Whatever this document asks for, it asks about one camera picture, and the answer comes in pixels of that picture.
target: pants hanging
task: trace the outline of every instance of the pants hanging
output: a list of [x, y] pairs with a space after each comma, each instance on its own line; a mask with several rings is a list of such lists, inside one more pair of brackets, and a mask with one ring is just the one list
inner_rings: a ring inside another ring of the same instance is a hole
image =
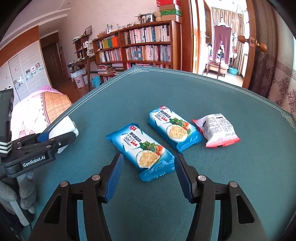
[[217, 54], [221, 44], [224, 46], [224, 61], [229, 63], [230, 54], [230, 36], [232, 29], [230, 27], [214, 26], [214, 48], [213, 48], [213, 61], [216, 61]]

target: desk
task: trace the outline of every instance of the desk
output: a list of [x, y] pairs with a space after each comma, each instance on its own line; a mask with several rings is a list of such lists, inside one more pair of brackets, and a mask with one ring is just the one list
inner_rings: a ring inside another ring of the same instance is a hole
[[92, 57], [86, 57], [83, 60], [77, 61], [74, 64], [68, 64], [68, 68], [71, 68], [73, 66], [79, 66], [79, 65], [86, 65], [86, 71], [87, 71], [87, 79], [89, 81], [89, 92], [91, 91], [91, 62], [95, 61], [95, 56]]
[[[108, 165], [117, 149], [105, 136], [129, 122], [176, 152], [148, 125], [151, 110], [166, 105], [191, 122], [223, 113], [241, 141], [205, 148], [206, 140], [184, 151], [189, 165], [214, 182], [238, 182], [259, 215], [270, 241], [286, 228], [296, 203], [296, 128], [293, 116], [261, 96], [225, 82], [170, 69], [133, 67], [92, 90], [65, 115], [79, 136], [56, 161], [35, 171], [38, 206], [35, 221], [59, 183], [83, 182]], [[86, 240], [79, 203], [81, 241]], [[219, 203], [212, 240], [218, 233]], [[113, 241], [185, 241], [195, 205], [184, 198], [175, 172], [142, 182], [125, 160], [115, 196], [103, 204]]]

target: red box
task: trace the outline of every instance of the red box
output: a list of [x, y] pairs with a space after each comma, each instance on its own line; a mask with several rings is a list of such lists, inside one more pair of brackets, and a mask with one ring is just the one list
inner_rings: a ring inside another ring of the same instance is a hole
[[156, 0], [156, 5], [158, 7], [168, 4], [177, 4], [178, 6], [181, 6], [180, 0]]

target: gray glove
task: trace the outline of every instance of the gray glove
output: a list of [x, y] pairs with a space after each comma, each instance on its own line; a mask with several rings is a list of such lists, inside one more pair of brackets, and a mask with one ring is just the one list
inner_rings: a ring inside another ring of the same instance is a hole
[[[34, 214], [36, 211], [36, 189], [32, 172], [26, 173], [19, 186], [21, 208]], [[8, 184], [0, 181], [0, 203], [11, 214], [15, 214], [15, 212], [9, 202], [15, 200], [17, 200], [16, 192]]]

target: white border pattern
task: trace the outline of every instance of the white border pattern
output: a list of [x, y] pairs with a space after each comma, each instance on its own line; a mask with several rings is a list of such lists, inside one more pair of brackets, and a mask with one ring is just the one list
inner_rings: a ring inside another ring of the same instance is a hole
[[[135, 68], [130, 69], [129, 71], [125, 71], [120, 76], [115, 77], [112, 80], [110, 80], [109, 83], [107, 83], [106, 85], [104, 85], [100, 89], [94, 91], [91, 95], [89, 95], [84, 100], [82, 100], [81, 102], [79, 102], [75, 107], [71, 108], [71, 110], [69, 110], [69, 111], [66, 110], [62, 114], [62, 116], [64, 117], [64, 116], [70, 115], [74, 110], [76, 110], [78, 107], [80, 107], [83, 103], [85, 103], [90, 98], [92, 98], [93, 96], [95, 96], [96, 94], [98, 94], [99, 92], [101, 92], [103, 89], [107, 88], [109, 85], [115, 83], [117, 80], [120, 80], [121, 78], [125, 77], [126, 75], [128, 75], [128, 74], [137, 74], [137, 73], [141, 73], [141, 72], [149, 72], [149, 71], [165, 72], [165, 73], [169, 73], [169, 74], [179, 74], [179, 75], [188, 76], [188, 77], [192, 77], [192, 78], [202, 79], [202, 80], [213, 82], [213, 83], [216, 83], [216, 84], [219, 84], [219, 85], [223, 85], [225, 87], [228, 87], [228, 88], [237, 90], [239, 92], [242, 92], [242, 93], [244, 93], [246, 95], [249, 95], [249, 96], [251, 96], [251, 97], [253, 97], [253, 98], [257, 99], [257, 100], [260, 100], [263, 103], [265, 103], [265, 104], [267, 104], [267, 105], [275, 108], [276, 110], [278, 110], [282, 114], [282, 116], [286, 118], [286, 120], [290, 123], [290, 126], [296, 132], [296, 127], [295, 127], [295, 123], [293, 121], [293, 117], [291, 117], [284, 109], [282, 109], [281, 107], [277, 106], [276, 104], [273, 105], [273, 104], [269, 103], [267, 100], [264, 100], [263, 97], [259, 97], [256, 94], [252, 94], [249, 91], [244, 90], [243, 88], [239, 88], [239, 87], [235, 87], [235, 86], [230, 86], [230, 85], [228, 85], [226, 83], [222, 83], [222, 82], [216, 81], [215, 79], [204, 78], [202, 75], [196, 75], [195, 76], [192, 73], [172, 71], [172, 70], [166, 70], [166, 69], [162, 69], [162, 68], [153, 68], [153, 69], [150, 69], [150, 68], [138, 68], [138, 67], [135, 67]], [[58, 122], [56, 122], [54, 125], [52, 125], [48, 131], [52, 130], [57, 125], [57, 123]]]

